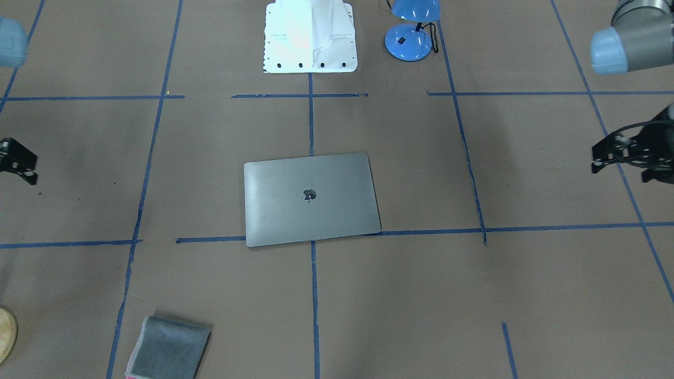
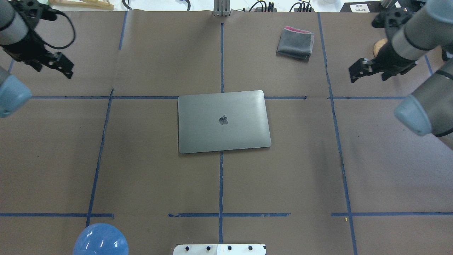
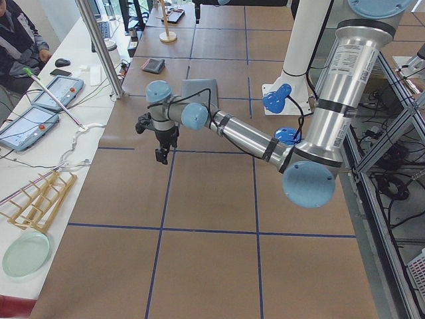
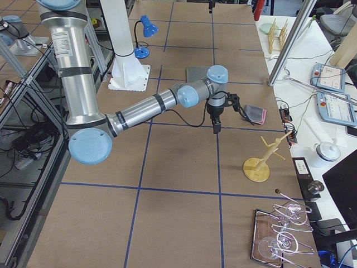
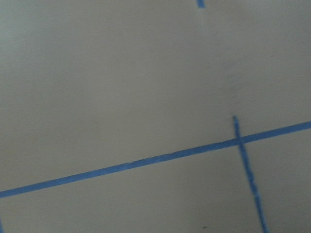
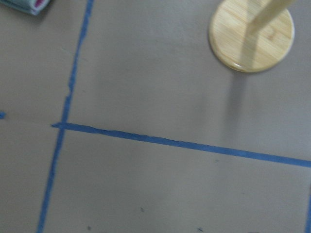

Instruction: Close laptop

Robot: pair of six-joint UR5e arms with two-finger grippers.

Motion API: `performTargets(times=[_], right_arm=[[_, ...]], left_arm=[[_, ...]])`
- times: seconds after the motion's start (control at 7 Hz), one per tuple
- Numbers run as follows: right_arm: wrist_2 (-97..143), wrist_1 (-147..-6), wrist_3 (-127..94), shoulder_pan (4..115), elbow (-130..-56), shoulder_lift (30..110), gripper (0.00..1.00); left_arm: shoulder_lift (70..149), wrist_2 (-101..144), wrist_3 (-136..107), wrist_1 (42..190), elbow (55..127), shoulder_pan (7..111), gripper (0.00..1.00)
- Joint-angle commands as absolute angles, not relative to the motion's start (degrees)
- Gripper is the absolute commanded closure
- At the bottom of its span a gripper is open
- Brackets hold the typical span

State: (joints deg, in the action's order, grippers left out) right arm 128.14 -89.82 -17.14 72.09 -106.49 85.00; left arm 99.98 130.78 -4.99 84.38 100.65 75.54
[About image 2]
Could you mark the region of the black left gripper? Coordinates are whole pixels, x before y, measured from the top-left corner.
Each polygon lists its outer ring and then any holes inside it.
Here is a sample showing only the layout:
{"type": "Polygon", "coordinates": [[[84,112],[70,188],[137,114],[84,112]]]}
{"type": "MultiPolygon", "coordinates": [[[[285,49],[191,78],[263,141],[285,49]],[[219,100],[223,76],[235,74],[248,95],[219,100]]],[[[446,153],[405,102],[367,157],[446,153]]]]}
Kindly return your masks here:
{"type": "Polygon", "coordinates": [[[2,30],[2,48],[17,62],[23,62],[38,72],[47,66],[68,79],[73,76],[74,63],[62,52],[50,53],[28,28],[2,30]]]}

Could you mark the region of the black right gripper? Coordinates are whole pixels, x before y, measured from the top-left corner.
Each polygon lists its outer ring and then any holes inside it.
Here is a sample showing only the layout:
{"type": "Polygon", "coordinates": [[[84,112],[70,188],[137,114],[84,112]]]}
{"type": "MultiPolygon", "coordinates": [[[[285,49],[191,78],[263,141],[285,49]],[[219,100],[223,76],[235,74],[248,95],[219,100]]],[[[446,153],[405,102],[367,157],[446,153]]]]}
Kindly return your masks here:
{"type": "Polygon", "coordinates": [[[390,42],[386,46],[387,56],[385,59],[360,58],[348,68],[351,83],[355,83],[359,78],[378,73],[381,73],[382,81],[386,81],[398,74],[406,74],[417,65],[416,60],[407,60],[399,56],[390,42]]]}

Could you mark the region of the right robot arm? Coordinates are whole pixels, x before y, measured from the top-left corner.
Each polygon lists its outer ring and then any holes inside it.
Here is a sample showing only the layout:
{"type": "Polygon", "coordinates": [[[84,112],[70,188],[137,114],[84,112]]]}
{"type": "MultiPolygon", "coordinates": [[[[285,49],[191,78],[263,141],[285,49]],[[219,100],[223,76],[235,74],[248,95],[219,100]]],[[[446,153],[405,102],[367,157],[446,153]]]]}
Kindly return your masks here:
{"type": "MultiPolygon", "coordinates": [[[[350,81],[381,74],[382,81],[411,71],[436,49],[452,52],[452,1],[429,0],[416,12],[382,10],[372,27],[383,28],[387,42],[373,59],[360,58],[349,67],[350,81]]],[[[395,117],[418,136],[452,135],[452,59],[410,93],[394,111],[395,117]]]]}

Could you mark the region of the blue robot base dome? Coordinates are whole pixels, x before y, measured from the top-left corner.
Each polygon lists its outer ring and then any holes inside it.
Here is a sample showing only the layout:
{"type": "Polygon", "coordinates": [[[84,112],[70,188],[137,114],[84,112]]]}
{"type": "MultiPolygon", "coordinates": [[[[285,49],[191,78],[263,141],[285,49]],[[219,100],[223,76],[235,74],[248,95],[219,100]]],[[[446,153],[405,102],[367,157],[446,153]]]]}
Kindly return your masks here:
{"type": "Polygon", "coordinates": [[[129,255],[129,244],[115,226],[105,223],[86,227],[76,239],[73,255],[129,255]]]}

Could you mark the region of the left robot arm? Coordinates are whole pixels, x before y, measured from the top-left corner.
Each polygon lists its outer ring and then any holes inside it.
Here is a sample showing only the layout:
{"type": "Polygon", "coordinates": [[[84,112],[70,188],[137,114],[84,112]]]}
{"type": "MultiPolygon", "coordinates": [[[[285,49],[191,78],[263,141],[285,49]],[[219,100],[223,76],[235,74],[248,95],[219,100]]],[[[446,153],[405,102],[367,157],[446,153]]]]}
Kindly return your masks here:
{"type": "MultiPolygon", "coordinates": [[[[22,62],[40,72],[43,66],[55,69],[66,78],[73,76],[74,64],[61,50],[75,42],[76,30],[66,13],[37,0],[2,0],[0,2],[0,45],[16,62],[22,62]],[[65,17],[72,29],[73,38],[68,45],[53,46],[37,32],[40,20],[55,21],[65,17]]],[[[32,97],[31,90],[5,68],[1,69],[0,116],[15,113],[32,97]]]]}

